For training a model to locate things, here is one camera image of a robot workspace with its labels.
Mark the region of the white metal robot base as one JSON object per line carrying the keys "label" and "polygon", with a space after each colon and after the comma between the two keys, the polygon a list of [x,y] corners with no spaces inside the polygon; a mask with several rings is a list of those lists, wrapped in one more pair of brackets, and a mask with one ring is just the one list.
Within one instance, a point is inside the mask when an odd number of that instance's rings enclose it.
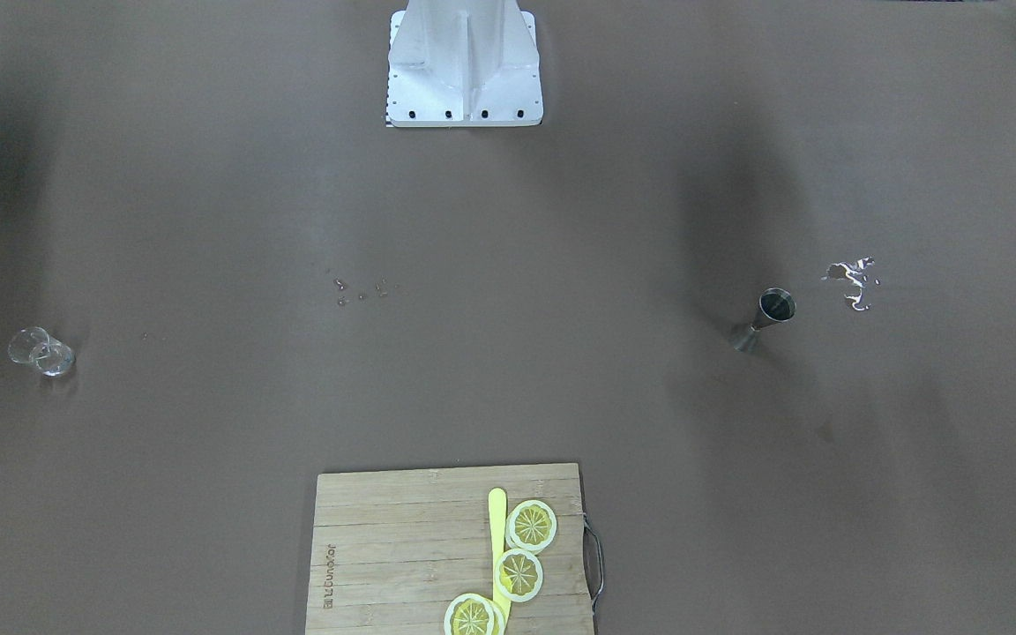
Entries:
{"label": "white metal robot base", "polygon": [[410,1],[392,13],[388,36],[386,125],[542,123],[536,19],[516,1]]}

